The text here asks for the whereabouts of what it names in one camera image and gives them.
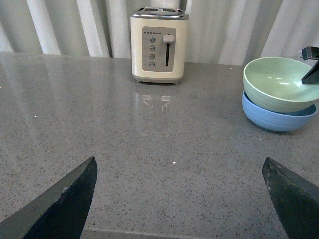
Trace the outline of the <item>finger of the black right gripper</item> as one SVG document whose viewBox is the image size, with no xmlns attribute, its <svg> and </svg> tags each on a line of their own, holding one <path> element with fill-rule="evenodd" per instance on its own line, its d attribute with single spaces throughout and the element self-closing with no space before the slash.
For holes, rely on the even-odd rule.
<svg viewBox="0 0 319 239">
<path fill-rule="evenodd" d="M 303 60 L 319 60 L 319 48 L 308 46 L 301 50 L 301 58 Z"/>
<path fill-rule="evenodd" d="M 319 60 L 302 77 L 301 81 L 303 84 L 318 84 L 319 83 Z"/>
</svg>

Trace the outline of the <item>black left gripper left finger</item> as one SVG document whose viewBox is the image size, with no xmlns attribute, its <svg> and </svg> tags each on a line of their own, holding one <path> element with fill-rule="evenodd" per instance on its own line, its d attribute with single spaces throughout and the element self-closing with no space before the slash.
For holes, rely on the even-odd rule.
<svg viewBox="0 0 319 239">
<path fill-rule="evenodd" d="M 47 191 L 0 224 L 2 239 L 78 239 L 81 237 L 97 180 L 90 157 Z"/>
</svg>

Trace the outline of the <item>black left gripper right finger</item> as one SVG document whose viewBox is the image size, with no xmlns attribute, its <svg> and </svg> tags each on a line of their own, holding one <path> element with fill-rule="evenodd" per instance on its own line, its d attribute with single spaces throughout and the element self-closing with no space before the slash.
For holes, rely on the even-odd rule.
<svg viewBox="0 0 319 239">
<path fill-rule="evenodd" d="M 290 239 L 319 237 L 319 187 L 267 157 L 262 175 L 279 220 Z"/>
</svg>

